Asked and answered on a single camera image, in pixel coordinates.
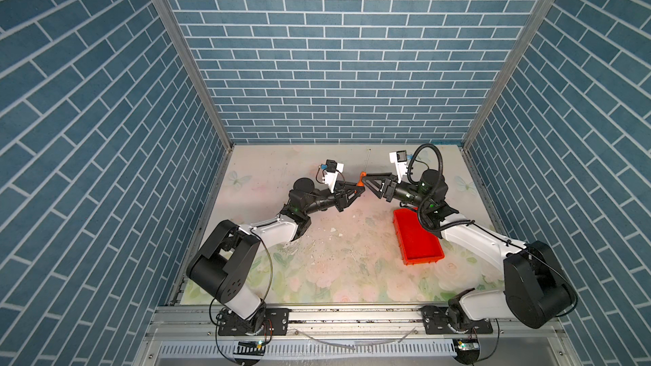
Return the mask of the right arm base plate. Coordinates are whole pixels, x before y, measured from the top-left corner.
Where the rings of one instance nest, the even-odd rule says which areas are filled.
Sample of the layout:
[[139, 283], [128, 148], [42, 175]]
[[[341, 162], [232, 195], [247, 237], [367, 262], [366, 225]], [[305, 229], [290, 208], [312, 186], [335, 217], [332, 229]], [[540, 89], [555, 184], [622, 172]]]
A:
[[420, 308], [420, 313], [427, 335], [493, 334], [489, 320], [470, 320], [456, 307], [425, 305]]

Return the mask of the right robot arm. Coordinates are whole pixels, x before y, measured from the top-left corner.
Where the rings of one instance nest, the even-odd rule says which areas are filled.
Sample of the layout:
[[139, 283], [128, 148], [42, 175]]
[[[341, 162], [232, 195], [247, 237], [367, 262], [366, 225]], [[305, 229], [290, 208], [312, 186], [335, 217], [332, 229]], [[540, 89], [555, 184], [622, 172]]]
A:
[[576, 309], [579, 296], [552, 248], [540, 241], [513, 241], [461, 215], [445, 201], [442, 171], [428, 169], [417, 183], [381, 173], [363, 176], [359, 184], [378, 198], [412, 208], [425, 231], [473, 252], [503, 278], [500, 289], [470, 288], [449, 299], [446, 317], [452, 330], [465, 333], [490, 319], [516, 319], [537, 329]]

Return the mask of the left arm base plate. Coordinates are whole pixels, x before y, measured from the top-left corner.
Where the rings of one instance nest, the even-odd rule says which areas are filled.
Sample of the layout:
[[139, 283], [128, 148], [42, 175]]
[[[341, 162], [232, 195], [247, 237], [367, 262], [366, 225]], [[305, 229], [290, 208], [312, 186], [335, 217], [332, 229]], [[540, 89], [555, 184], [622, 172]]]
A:
[[223, 310], [217, 316], [220, 337], [260, 336], [267, 334], [285, 336], [288, 332], [290, 310], [288, 308], [261, 308], [249, 319], [243, 319], [232, 310]]

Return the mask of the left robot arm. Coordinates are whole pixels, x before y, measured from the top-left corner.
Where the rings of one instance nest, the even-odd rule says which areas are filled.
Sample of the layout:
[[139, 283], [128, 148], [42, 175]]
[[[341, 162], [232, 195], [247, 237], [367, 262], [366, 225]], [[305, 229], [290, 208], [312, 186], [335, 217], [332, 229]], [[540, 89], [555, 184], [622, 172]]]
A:
[[298, 179], [274, 219], [252, 225], [230, 220], [218, 223], [188, 264], [186, 276], [237, 320], [248, 323], [250, 330], [258, 330], [266, 303], [246, 286], [257, 254], [302, 237], [311, 225], [312, 213], [329, 208], [342, 212], [363, 193], [364, 187], [354, 182], [334, 181], [332, 187], [318, 190], [311, 179]]

